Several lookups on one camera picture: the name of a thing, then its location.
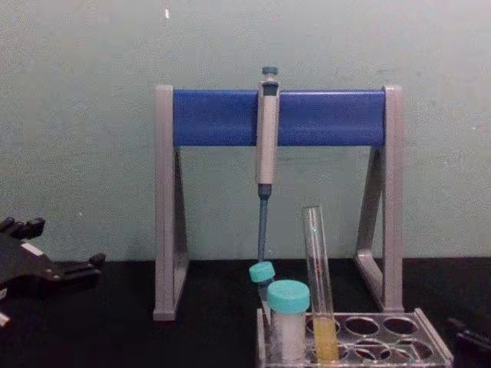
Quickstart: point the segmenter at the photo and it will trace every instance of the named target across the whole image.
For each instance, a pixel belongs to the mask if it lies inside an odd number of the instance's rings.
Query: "small tube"
[[[283,363],[305,359],[305,311],[309,304],[308,286],[299,281],[275,281],[268,287],[272,346]]]
[[[311,290],[315,350],[319,363],[323,363],[338,360],[339,355],[321,207],[303,208],[302,217],[308,283]]]
[[[258,285],[262,309],[264,310],[268,324],[271,324],[271,310],[269,309],[266,299],[268,286],[275,280],[275,269],[269,261],[259,262],[249,269],[249,276],[251,277],[252,282]]]

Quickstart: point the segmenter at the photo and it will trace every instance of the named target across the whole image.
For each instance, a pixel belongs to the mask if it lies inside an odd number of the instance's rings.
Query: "pipette stand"
[[[292,91],[280,97],[280,146],[370,146],[356,264],[378,307],[403,312],[401,88]],[[154,320],[175,320],[188,267],[179,146],[254,146],[257,90],[156,90]],[[371,246],[382,198],[383,270]]]

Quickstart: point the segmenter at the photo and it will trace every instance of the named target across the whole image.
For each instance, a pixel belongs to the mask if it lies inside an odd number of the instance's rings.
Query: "green wall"
[[[255,88],[274,64],[284,89],[402,85],[407,256],[490,256],[490,11],[478,0],[0,2],[0,216],[45,217],[34,243],[54,259],[152,259],[155,84]],[[332,256],[351,256],[367,155],[279,150],[270,257],[303,256],[300,208],[316,202]],[[191,256],[255,257],[254,149],[182,156]]]

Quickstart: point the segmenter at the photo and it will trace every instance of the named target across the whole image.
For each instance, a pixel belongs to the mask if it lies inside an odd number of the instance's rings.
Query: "tube cap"
[[[268,306],[283,314],[303,313],[310,305],[310,290],[300,281],[281,280],[268,286]]]
[[[278,68],[277,67],[264,67],[262,69],[262,73],[263,74],[274,74],[274,75],[277,75],[278,74]]]
[[[251,276],[252,282],[264,282],[275,277],[275,269],[269,261],[259,262],[249,269],[249,275]]]

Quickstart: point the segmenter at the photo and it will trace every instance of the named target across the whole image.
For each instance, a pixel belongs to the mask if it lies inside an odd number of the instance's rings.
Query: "glass test tube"
[[[336,321],[332,307],[328,253],[324,240],[321,207],[303,208],[302,217],[317,359],[319,363],[338,360]]]

